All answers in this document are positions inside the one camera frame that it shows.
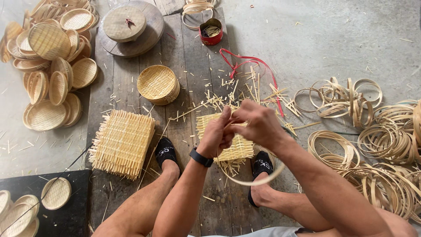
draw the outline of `wooden workbench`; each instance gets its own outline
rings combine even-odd
[[[210,11],[189,15],[186,20],[193,25],[206,21],[210,18]],[[207,89],[218,96],[227,96],[233,89],[220,87],[222,78],[229,78],[231,72],[230,66],[223,60],[219,54],[219,49],[230,49],[224,13],[222,8],[214,11],[214,18],[222,22],[224,36],[222,41],[216,46],[202,46],[198,31],[190,30],[181,22],[181,15],[165,16],[165,30],[161,40],[149,52],[133,58],[122,58],[113,56],[105,51],[99,40],[96,39],[94,59],[99,67],[98,77],[94,84],[91,85],[91,97],[88,112],[88,134],[87,144],[95,137],[95,131],[98,130],[99,124],[103,121],[100,113],[111,108],[117,110],[125,110],[147,114],[139,107],[145,106],[147,109],[152,108],[146,99],[139,98],[139,92],[136,88],[136,79],[140,72],[152,65],[165,65],[172,69],[180,82],[180,94],[177,99],[166,106],[155,106],[152,110],[152,117],[160,121],[157,125],[156,134],[162,134],[168,118],[175,118],[177,111],[179,114],[187,112],[193,107],[192,103],[199,105],[200,102],[206,101],[204,94]],[[205,84],[212,83],[213,86],[206,87]],[[117,97],[110,101],[110,95]],[[171,121],[168,125],[165,135],[173,142],[176,148],[177,159],[183,170],[190,160],[189,152],[193,145],[198,141],[197,136],[190,138],[190,135],[196,134],[196,116],[219,113],[213,108],[203,108],[199,113],[190,113],[186,115],[186,120],[179,119],[178,122]],[[146,155],[144,169],[148,164],[152,149],[156,146],[160,136],[154,135]],[[91,164],[86,159],[86,167],[90,168]],[[158,172],[161,170],[152,157],[150,165],[140,188],[153,182],[157,175],[149,168]],[[131,194],[136,192],[141,178],[136,181],[121,179],[116,175],[110,175],[100,170],[93,173],[95,178],[91,179],[92,190],[90,193],[90,217],[89,222],[93,229],[96,229],[102,221],[107,202],[108,208],[105,213],[105,219],[109,217]],[[241,167],[240,175],[236,178],[241,180],[252,180],[252,172],[250,161]],[[214,164],[207,173],[203,195],[213,198],[216,201],[201,199],[199,204],[199,213],[197,220],[192,228],[191,235],[224,235],[236,236],[250,233],[251,229],[261,229],[262,222],[257,208],[252,207],[247,201],[248,187],[240,186],[228,181],[225,187],[226,177],[218,170],[218,166]]]

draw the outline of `hand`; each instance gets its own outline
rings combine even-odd
[[[225,130],[227,133],[238,133],[271,151],[285,141],[294,141],[279,124],[273,109],[248,99],[243,100],[240,109],[233,112],[229,120],[229,123],[235,124],[244,122],[248,122],[247,126],[229,125]]]
[[[230,117],[231,108],[226,105],[219,118],[209,121],[205,128],[205,134],[196,149],[200,155],[211,159],[217,157],[222,150],[231,146],[234,132],[224,132]]]

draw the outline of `black mat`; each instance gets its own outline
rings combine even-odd
[[[50,180],[59,175],[60,173],[53,173],[40,176]],[[57,210],[47,210],[42,204],[40,205],[40,211],[37,215],[40,220],[37,237],[85,235],[90,175],[90,170],[69,171],[62,175],[70,182],[72,195],[69,201]],[[8,190],[14,202],[27,194],[35,195],[38,200],[41,200],[41,191],[46,183],[47,180],[40,178],[38,175],[0,179],[0,190]]]

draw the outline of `round wooden board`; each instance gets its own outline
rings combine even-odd
[[[118,43],[110,39],[104,32],[104,21],[101,21],[99,26],[98,36],[100,38],[102,47],[109,53],[121,57],[135,57],[149,51],[156,43],[158,43],[164,32],[164,17],[161,12],[154,5],[143,1],[129,1],[117,5],[114,9],[132,6],[142,10],[146,17],[147,25],[143,33],[136,39],[136,41],[129,41]]]
[[[126,24],[130,19],[133,24]],[[146,17],[142,10],[135,7],[124,6],[111,11],[104,19],[104,32],[116,42],[135,41],[146,28]]]

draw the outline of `red tin can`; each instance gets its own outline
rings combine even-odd
[[[216,26],[219,29],[221,29],[221,31],[219,32],[219,34],[213,36],[213,37],[203,37],[202,36],[202,31],[204,31],[208,26]],[[205,45],[216,45],[217,43],[219,43],[222,40],[222,35],[223,35],[223,31],[222,31],[222,23],[215,19],[215,18],[210,18],[209,20],[207,20],[205,23],[201,24],[199,27],[199,35],[200,35],[200,39],[202,40],[202,42]]]

